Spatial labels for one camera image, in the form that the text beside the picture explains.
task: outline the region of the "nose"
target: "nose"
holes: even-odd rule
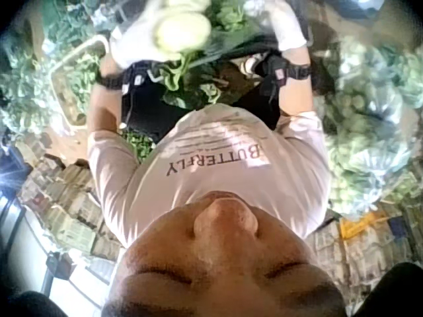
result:
[[[196,254],[211,275],[244,275],[256,258],[257,229],[256,216],[242,200],[216,199],[194,221]]]
[[[194,221],[194,234],[248,234],[255,235],[258,221],[250,207],[239,198],[216,199]]]

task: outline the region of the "basket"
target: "basket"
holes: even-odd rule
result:
[[[109,47],[107,39],[103,35],[93,36],[91,39],[82,43],[72,52],[67,54],[50,71],[49,79],[54,96],[59,102],[60,110],[65,118],[66,123],[72,129],[86,129],[87,116],[77,107],[78,99],[67,82],[66,75],[69,72],[65,70],[65,66],[69,66],[76,62],[87,52],[104,55],[108,53],[108,51]]]

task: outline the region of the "white sleeve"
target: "white sleeve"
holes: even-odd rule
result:
[[[304,202],[303,232],[314,231],[324,220],[330,191],[325,135],[322,121],[315,112],[304,112],[297,116],[281,116],[275,133],[288,142],[290,157],[296,165],[295,175],[303,184],[299,191]]]
[[[100,200],[104,221],[119,241],[128,247],[128,185],[138,168],[130,145],[111,131],[89,135],[88,160]]]

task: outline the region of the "cabbage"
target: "cabbage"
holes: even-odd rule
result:
[[[168,7],[186,7],[187,11],[204,12],[210,5],[211,0],[166,0]]]
[[[384,198],[384,201],[401,203],[404,199],[414,199],[422,194],[423,184],[418,181],[413,172],[406,170],[395,189]]]
[[[373,174],[356,174],[345,171],[332,179],[330,208],[350,220],[375,209],[381,197],[383,182]]]
[[[207,41],[212,26],[201,13],[180,12],[164,18],[155,31],[156,44],[172,53],[199,50]]]
[[[361,75],[339,79],[327,102],[332,107],[328,115],[338,123],[357,113],[398,124],[403,113],[403,98],[391,82],[375,83]]]
[[[326,51],[324,63],[333,78],[339,78],[360,69],[365,61],[367,48],[351,36],[331,44]]]
[[[223,1],[216,18],[223,29],[228,32],[242,30],[247,23],[244,10],[236,1]]]
[[[406,52],[397,61],[399,91],[411,108],[423,106],[423,58],[419,54]]]
[[[16,55],[13,68],[0,74],[0,90],[6,106],[1,121],[16,134],[42,133],[50,123],[57,102],[48,78],[50,63],[38,63],[31,55]]]

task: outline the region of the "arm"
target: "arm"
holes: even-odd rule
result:
[[[297,17],[284,0],[266,0],[270,22],[278,39],[278,47],[284,58],[296,65],[309,65],[307,41],[301,31]],[[288,78],[279,92],[279,107],[290,116],[313,109],[311,79],[298,81]]]
[[[163,16],[160,0],[149,0],[143,15],[120,39],[110,40],[110,54],[100,63],[102,77],[119,75],[141,60],[166,61],[177,58],[160,52],[154,44],[153,31]],[[138,231],[129,212],[139,184],[131,181],[137,174],[138,161],[132,147],[118,135],[122,116],[122,91],[95,85],[91,92],[87,128],[88,160],[95,181],[104,220],[120,242],[128,247]]]
[[[104,56],[100,63],[102,77],[119,75],[122,70],[110,54]],[[107,130],[118,132],[121,120],[122,91],[108,90],[95,84],[91,92],[88,113],[88,132]]]
[[[292,64],[310,64],[310,56],[307,47],[294,48],[284,51],[282,56]],[[286,85],[279,90],[279,108],[289,116],[296,116],[302,112],[313,110],[313,93],[311,90],[311,78],[298,81],[288,78]]]

